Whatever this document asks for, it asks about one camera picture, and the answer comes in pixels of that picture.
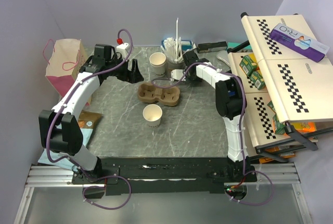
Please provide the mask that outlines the grey straw holder cup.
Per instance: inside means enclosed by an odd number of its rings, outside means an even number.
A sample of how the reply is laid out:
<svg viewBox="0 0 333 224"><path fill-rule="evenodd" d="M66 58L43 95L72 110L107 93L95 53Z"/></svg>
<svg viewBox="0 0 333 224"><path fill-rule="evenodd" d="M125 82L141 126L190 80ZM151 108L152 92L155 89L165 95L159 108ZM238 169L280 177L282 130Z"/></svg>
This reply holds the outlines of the grey straw holder cup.
<svg viewBox="0 0 333 224"><path fill-rule="evenodd" d="M171 61L167 58L166 60L166 70L167 72L171 72L174 69L183 69L185 67L185 64L183 61L180 63L175 63L174 61Z"/></svg>

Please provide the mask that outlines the white paper cup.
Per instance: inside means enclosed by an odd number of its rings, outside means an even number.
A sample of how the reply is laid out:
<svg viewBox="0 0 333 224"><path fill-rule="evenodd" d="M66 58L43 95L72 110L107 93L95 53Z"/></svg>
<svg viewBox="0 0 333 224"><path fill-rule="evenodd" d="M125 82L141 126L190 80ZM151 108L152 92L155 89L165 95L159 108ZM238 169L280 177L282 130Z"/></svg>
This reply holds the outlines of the white paper cup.
<svg viewBox="0 0 333 224"><path fill-rule="evenodd" d="M151 128L156 128L160 125L162 117L162 109L160 106L156 104L147 105L143 109L143 118L146 123Z"/></svg>

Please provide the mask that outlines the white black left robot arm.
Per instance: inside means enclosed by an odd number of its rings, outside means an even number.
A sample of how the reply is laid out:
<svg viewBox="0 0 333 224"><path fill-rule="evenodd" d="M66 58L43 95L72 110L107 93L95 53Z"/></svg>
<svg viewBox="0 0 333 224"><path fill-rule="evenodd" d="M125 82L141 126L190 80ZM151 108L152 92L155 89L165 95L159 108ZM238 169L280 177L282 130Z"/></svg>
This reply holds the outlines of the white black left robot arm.
<svg viewBox="0 0 333 224"><path fill-rule="evenodd" d="M80 67L76 81L63 99L39 115L41 142L48 160L53 164L68 160L84 171L84 177L90 183L99 182L103 170L100 158L83 143L79 115L108 77L131 84L143 81L137 59L129 60L132 49L130 43L118 43L116 47L96 44L93 55Z"/></svg>

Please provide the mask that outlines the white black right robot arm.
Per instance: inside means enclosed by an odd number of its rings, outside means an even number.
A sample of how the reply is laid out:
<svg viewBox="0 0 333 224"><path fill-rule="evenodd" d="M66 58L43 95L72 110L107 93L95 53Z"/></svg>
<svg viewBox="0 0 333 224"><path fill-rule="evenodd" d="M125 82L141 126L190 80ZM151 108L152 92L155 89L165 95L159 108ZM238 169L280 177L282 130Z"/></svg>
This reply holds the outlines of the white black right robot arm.
<svg viewBox="0 0 333 224"><path fill-rule="evenodd" d="M227 157L235 163L228 167L227 175L232 181L240 181L250 167L244 140L247 101L242 81L240 77L214 67L209 60L198 58L194 51L184 53L183 60L186 79L203 80L215 89L216 110L223 118L227 133Z"/></svg>

